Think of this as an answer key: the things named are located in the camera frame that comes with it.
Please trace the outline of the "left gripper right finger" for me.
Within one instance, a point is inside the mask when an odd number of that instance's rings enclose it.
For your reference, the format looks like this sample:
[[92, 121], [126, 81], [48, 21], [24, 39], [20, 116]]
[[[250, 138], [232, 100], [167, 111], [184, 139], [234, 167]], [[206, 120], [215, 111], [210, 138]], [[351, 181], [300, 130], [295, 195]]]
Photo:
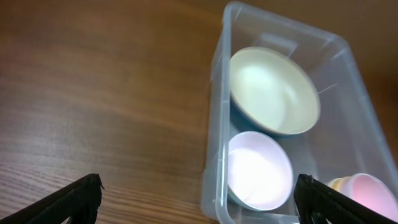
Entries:
[[396, 224], [307, 174], [298, 176], [294, 200], [300, 224]]

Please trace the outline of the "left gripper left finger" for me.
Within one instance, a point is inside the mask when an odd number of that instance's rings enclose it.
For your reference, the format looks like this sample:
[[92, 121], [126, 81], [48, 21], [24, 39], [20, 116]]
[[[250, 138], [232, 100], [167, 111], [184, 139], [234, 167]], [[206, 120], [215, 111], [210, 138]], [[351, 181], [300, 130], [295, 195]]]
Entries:
[[95, 224], [102, 199], [102, 182], [98, 174], [88, 174], [66, 187], [19, 210], [1, 224]]

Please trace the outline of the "pink cup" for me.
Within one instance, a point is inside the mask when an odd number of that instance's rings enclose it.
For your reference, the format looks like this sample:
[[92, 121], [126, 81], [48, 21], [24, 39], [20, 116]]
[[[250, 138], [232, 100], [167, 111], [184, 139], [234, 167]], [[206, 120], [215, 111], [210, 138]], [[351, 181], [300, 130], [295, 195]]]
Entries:
[[397, 221], [397, 199], [376, 177], [364, 173], [352, 175], [341, 184], [340, 192], [355, 202]]

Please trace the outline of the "pink small bowl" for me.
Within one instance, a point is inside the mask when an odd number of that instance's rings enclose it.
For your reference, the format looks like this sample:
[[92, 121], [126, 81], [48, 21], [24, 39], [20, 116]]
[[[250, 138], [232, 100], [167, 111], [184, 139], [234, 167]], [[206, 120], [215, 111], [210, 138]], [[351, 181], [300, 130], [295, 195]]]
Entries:
[[290, 197], [293, 168], [283, 148], [269, 136], [241, 132], [228, 145], [228, 188], [250, 210], [269, 211]]

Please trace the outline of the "mint green small bowl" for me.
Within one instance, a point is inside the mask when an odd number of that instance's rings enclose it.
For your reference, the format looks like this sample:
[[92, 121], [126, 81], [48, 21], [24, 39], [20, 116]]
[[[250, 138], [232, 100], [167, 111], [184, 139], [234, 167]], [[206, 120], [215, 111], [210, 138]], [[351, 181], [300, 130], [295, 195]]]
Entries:
[[243, 208], [249, 209], [249, 207], [241, 200], [239, 199], [236, 194], [229, 188], [228, 189], [228, 198], [233, 201], [234, 203], [240, 205]]

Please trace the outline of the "clear plastic storage container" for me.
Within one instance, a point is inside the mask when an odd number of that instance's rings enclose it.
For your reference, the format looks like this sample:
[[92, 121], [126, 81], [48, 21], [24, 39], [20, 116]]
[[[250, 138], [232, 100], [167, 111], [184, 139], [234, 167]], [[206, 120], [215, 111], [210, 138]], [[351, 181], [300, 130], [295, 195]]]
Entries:
[[320, 119], [296, 138], [276, 139], [295, 175], [323, 183], [357, 173], [377, 177], [397, 192], [397, 168], [347, 42], [330, 32], [233, 1], [211, 64], [210, 117], [201, 210], [220, 223], [297, 223], [293, 198], [255, 212], [228, 198], [227, 148], [238, 130], [230, 122], [229, 59], [246, 47], [278, 51], [310, 77], [320, 97]]

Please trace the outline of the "dark blue bowl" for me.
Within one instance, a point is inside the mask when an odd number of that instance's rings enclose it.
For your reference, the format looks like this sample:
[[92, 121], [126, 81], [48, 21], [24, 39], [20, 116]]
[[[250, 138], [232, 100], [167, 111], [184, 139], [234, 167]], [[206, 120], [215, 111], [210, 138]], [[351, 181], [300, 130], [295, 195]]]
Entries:
[[230, 99], [230, 122], [239, 133], [243, 131], [257, 131], [260, 133], [264, 133], [272, 138], [276, 139], [288, 139], [288, 138], [296, 138], [298, 134], [278, 134], [272, 132], [268, 129], [264, 129], [260, 127], [255, 122], [251, 121], [237, 106], [234, 100]]

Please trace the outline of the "cream white bowl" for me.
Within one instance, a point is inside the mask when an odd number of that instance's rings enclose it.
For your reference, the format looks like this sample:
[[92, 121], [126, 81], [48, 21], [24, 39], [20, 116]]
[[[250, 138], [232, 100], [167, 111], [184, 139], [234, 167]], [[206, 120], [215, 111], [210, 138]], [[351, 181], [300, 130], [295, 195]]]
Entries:
[[320, 99], [309, 76], [275, 50], [247, 47], [229, 61], [235, 107], [258, 128], [280, 136], [312, 129], [320, 118]]

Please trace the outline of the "yellow cup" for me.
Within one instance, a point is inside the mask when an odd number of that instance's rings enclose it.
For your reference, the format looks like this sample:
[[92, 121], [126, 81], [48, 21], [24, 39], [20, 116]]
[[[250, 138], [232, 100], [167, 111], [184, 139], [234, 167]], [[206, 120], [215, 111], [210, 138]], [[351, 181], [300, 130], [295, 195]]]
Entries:
[[351, 197], [353, 191], [350, 185], [350, 181], [351, 181], [351, 176], [336, 178], [331, 180], [327, 184], [327, 186], [347, 197]]

